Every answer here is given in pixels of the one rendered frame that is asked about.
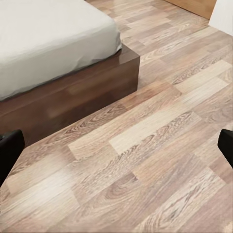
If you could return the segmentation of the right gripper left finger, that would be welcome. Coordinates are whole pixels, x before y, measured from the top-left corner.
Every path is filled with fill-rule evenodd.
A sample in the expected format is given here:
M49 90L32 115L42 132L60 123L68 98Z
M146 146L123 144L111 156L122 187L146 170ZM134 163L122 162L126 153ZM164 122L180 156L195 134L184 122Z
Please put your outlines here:
M20 129L0 134L0 187L25 149Z

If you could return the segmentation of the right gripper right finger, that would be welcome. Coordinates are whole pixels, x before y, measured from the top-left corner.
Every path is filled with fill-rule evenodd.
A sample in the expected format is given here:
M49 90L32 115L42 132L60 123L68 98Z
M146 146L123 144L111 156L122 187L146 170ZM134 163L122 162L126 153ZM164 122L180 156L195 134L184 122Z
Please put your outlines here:
M233 131L222 129L217 145L233 168Z

